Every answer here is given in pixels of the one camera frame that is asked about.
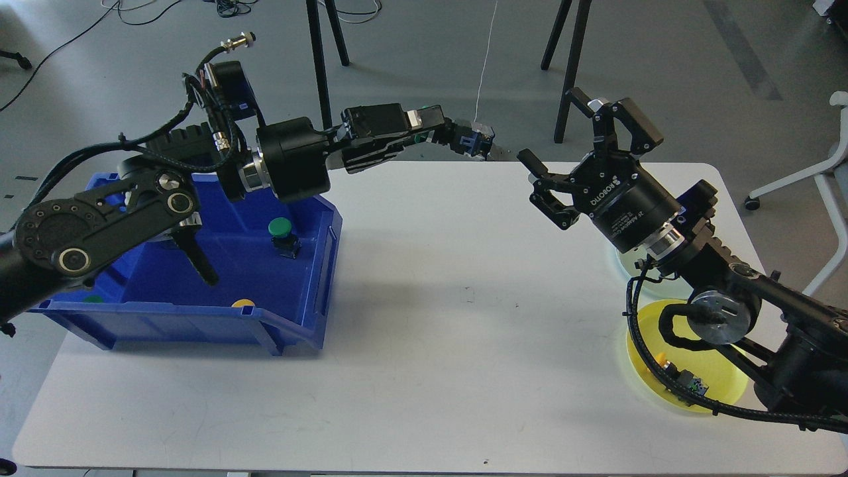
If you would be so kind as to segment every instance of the black tripod leg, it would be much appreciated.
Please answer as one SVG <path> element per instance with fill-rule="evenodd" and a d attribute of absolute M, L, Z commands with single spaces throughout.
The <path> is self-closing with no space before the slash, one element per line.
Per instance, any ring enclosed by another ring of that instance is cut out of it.
<path fill-rule="evenodd" d="M 577 5 L 577 18 L 574 25 L 574 36 L 572 36 L 572 49 L 568 53 L 568 66 L 566 66 L 566 80 L 562 85 L 562 96 L 560 98 L 560 112 L 556 116 L 556 127 L 554 128 L 554 142 L 562 143 L 566 135 L 566 123 L 568 122 L 568 110 L 571 102 L 568 101 L 566 93 L 574 87 L 577 80 L 577 67 L 580 64 L 580 52 L 583 51 L 583 37 L 586 35 L 586 23 L 589 21 L 589 8 L 592 0 L 580 0 Z"/>
<path fill-rule="evenodd" d="M 344 36 L 342 35 L 342 24 L 338 21 L 338 11 L 336 10 L 336 0 L 325 0 L 326 14 L 330 17 L 330 27 L 332 28 L 332 37 L 336 39 L 336 48 L 338 48 L 338 57 L 342 60 L 342 66 L 350 65 L 348 58 L 348 47 L 344 44 Z"/>
<path fill-rule="evenodd" d="M 560 42 L 562 26 L 566 23 L 566 18 L 568 18 L 568 10 L 570 10 L 571 8 L 572 0 L 562 0 L 560 2 L 560 11 L 556 14 L 556 20 L 554 20 L 554 29 L 550 31 L 550 38 L 548 38 L 548 46 L 544 49 L 544 55 L 542 56 L 542 70 L 544 71 L 547 71 L 550 67 L 550 59 L 554 58 L 554 51 L 556 50 L 556 45 Z"/>
<path fill-rule="evenodd" d="M 324 129 L 329 129 L 332 127 L 332 114 L 330 112 L 330 92 L 326 87 L 326 66 L 324 65 L 324 46 L 321 43 L 321 23 L 318 19 L 318 0 L 306 0 L 306 16 L 310 21 L 312 59 L 315 62 L 315 82 L 318 83 L 321 123 Z"/>

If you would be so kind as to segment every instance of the screw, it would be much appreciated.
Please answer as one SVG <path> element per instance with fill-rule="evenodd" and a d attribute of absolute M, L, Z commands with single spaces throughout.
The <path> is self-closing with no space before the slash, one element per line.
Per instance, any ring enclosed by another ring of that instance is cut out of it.
<path fill-rule="evenodd" d="M 167 172 L 159 176 L 159 178 L 156 179 L 156 182 L 158 182 L 159 186 L 164 190 L 174 190 L 175 188 L 180 187 L 180 182 L 174 177 L 171 177 Z"/>

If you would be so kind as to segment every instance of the white chair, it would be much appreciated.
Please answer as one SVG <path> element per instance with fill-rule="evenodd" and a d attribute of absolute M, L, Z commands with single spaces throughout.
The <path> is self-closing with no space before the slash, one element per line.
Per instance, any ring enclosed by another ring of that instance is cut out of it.
<path fill-rule="evenodd" d="M 844 91 L 833 93 L 830 96 L 830 105 L 841 108 L 840 141 L 833 155 L 814 166 L 809 166 L 795 174 L 790 174 L 761 188 L 752 190 L 748 194 L 748 197 L 745 197 L 745 208 L 747 210 L 757 210 L 760 208 L 760 197 L 763 194 L 768 194 L 783 186 L 813 176 L 818 186 L 818 192 L 822 195 L 824 208 L 828 211 L 830 221 L 834 224 L 834 230 L 836 231 L 839 244 L 836 247 L 836 253 L 828 261 L 827 265 L 824 266 L 822 271 L 803 290 L 805 295 L 815 293 L 818 287 L 830 278 L 836 268 L 845 259 L 845 252 L 848 250 L 848 226 L 846 226 L 845 218 L 842 216 L 839 205 L 836 203 L 834 191 L 828 183 L 828 176 L 834 176 L 840 186 L 842 199 L 848 202 L 848 160 L 846 160 L 848 159 L 848 93 Z"/>

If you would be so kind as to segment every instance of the white wire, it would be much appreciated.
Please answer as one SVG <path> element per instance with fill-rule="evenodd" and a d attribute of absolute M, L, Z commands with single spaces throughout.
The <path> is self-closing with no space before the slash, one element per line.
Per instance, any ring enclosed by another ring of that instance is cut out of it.
<path fill-rule="evenodd" d="M 130 12 L 132 10 L 138 10 L 141 7 L 147 7 L 149 4 L 156 2 L 156 0 L 149 0 L 149 2 L 147 2 L 147 3 L 142 3 L 141 5 L 138 5 L 138 6 L 132 7 L 132 8 L 121 8 L 120 5 L 123 2 L 118 2 L 117 7 L 110 7 L 109 5 L 106 5 L 104 2 L 106 2 L 106 0 L 100 0 L 100 6 L 103 7 L 103 8 L 108 8 L 110 10 L 120 10 L 122 12 Z"/>
<path fill-rule="evenodd" d="M 344 18 L 339 16 L 338 17 L 339 21 L 341 21 L 343 23 L 348 23 L 348 24 L 351 24 L 351 25 L 361 25 L 363 23 L 368 23 L 369 21 L 374 20 L 380 14 L 380 10 L 382 9 L 382 0 L 373 0 L 373 2 L 374 2 L 374 11 L 371 12 L 371 16 L 369 16 L 368 18 L 366 18 L 364 20 L 359 20 L 359 21 L 352 21 L 352 20 L 345 20 Z M 326 3 L 324 3 L 322 0 L 318 0 L 318 3 L 322 7 L 326 8 Z"/>
<path fill-rule="evenodd" d="M 498 11 L 498 0 L 494 0 L 492 10 L 492 22 L 488 24 L 488 40 L 486 41 L 486 56 L 483 57 L 483 70 L 480 71 L 480 86 L 477 87 L 477 102 L 474 104 L 474 121 L 477 121 L 477 111 L 480 109 L 480 92 L 483 90 L 483 74 L 486 73 L 486 61 L 488 60 L 488 48 L 492 46 L 492 27 L 494 26 L 494 14 Z"/>

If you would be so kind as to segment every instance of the robotiq logo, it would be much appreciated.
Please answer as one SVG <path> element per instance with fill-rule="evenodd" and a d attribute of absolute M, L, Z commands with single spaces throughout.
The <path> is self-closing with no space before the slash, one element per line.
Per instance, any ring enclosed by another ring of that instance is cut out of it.
<path fill-rule="evenodd" d="M 606 197 L 607 195 L 609 195 L 609 194 L 610 194 L 610 192 L 612 192 L 613 190 L 615 190 L 615 188 L 616 188 L 616 187 L 618 187 L 618 186 L 620 186 L 620 185 L 622 185 L 622 182 L 618 180 L 618 177 L 613 176 L 613 177 L 612 177 L 612 182 L 610 182 L 609 184 L 607 184 L 605 188 L 601 189 L 601 191 L 600 191 L 600 192 L 598 192 L 598 195 L 595 195 L 595 196 L 594 196 L 594 199 L 591 199 L 591 200 L 589 201 L 589 203 L 590 203 L 591 205 L 597 205 L 597 204 L 598 204 L 601 200 L 603 200 L 603 199 L 604 199 L 604 197 Z"/>

